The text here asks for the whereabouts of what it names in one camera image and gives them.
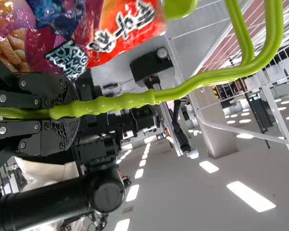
bolt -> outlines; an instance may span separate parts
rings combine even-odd
[[[61,143],[59,144],[59,148],[60,148],[60,149],[63,149],[63,148],[64,148],[64,143],[63,143],[63,142],[61,142]]]
[[[20,84],[21,84],[21,86],[23,86],[23,87],[27,86],[27,82],[24,81],[24,80],[22,80]]]
[[[6,133],[6,127],[3,126],[0,128],[0,134],[4,135],[5,133]]]
[[[45,130],[50,129],[50,124],[49,124],[48,122],[46,122],[46,123],[44,124],[44,128],[45,128]]]
[[[5,103],[6,102],[6,95],[0,95],[0,102]]]
[[[21,149],[25,149],[25,148],[26,148],[26,142],[22,142],[22,143],[20,144],[20,148],[21,148]]]

black tube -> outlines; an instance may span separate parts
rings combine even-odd
[[[28,231],[45,223],[74,216],[112,212],[124,198],[124,186],[116,167],[94,175],[12,193],[0,200],[0,231]]]

red snack bag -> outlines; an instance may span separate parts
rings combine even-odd
[[[104,0],[94,40],[88,44],[88,68],[104,64],[166,31],[160,0]]]
[[[0,60],[75,80],[165,28],[159,0],[0,0]]]

black device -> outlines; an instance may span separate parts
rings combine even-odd
[[[166,48],[162,47],[156,51],[149,52],[133,60],[130,64],[131,72],[135,82],[140,87],[145,87],[149,77],[173,67]]]
[[[0,107],[26,110],[51,108],[74,100],[102,95],[87,71],[73,84],[64,77],[43,73],[12,73],[0,62]],[[123,132],[137,132],[156,123],[150,107],[121,116],[101,114],[82,118],[0,121],[0,167],[11,157],[56,162],[74,157],[80,177],[28,192],[8,194],[0,200],[0,231],[22,231],[45,222],[102,214],[117,209],[125,192],[115,164]],[[87,171],[83,175],[80,165]]]

lime green bar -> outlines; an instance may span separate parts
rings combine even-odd
[[[242,61],[240,65],[245,65],[247,62],[251,62],[254,59],[254,46],[246,24],[244,23],[243,15],[237,13],[241,10],[238,1],[229,1],[227,9],[229,14],[232,15],[231,22],[242,52]]]
[[[199,0],[164,0],[167,20],[175,20],[190,15],[196,9]]]
[[[10,119],[46,119],[50,118],[48,109],[21,110],[12,107],[0,107],[0,116]]]
[[[160,104],[161,102],[182,98],[197,88],[229,83],[240,77],[246,77],[261,70],[273,59],[283,38],[284,20],[282,0],[264,0],[266,39],[262,51],[255,59],[253,59],[253,45],[237,0],[225,0],[225,2],[242,50],[242,63],[240,66],[197,74],[172,89],[159,91],[148,90],[138,94],[124,93],[115,98],[99,97],[91,102],[75,101],[68,105],[55,106],[49,109],[49,117],[59,119],[64,116],[80,117],[85,114],[98,115],[99,113],[105,113],[110,110],[118,111],[122,108],[139,108],[145,104]],[[14,111],[10,111],[9,115],[10,117],[24,118],[17,117],[17,113],[21,114],[19,111],[15,113]],[[29,118],[30,113],[32,113],[31,118],[46,115],[45,110],[37,110],[33,112],[25,111],[21,116],[25,115],[26,118]]]

